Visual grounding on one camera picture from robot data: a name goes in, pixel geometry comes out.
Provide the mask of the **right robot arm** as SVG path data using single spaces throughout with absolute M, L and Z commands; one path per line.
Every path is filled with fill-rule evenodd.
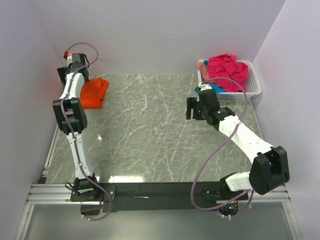
M 290 180 L 287 151 L 258 137 L 228 107 L 221 107 L 213 90 L 201 90 L 197 97 L 186 99 L 186 119 L 206 121 L 233 141 L 249 158 L 251 169 L 221 179 L 219 193 L 230 200 L 238 191 L 254 190 L 259 195 L 276 189 Z

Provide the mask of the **orange t shirt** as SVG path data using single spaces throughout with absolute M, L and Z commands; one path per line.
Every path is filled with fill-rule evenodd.
M 101 108 L 109 82 L 101 77 L 91 78 L 80 91 L 80 103 L 84 109 Z

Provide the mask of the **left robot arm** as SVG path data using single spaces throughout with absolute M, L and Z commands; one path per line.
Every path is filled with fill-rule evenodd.
M 75 168 L 74 183 L 65 186 L 73 194 L 82 195 L 88 201 L 96 200 L 100 188 L 92 182 L 96 180 L 95 172 L 88 159 L 88 149 L 85 146 L 85 130 L 88 120 L 80 101 L 81 89 L 89 81 L 87 56 L 84 53 L 64 52 L 67 65 L 57 69 L 64 85 L 62 95 L 52 102 L 58 128 L 69 143 Z

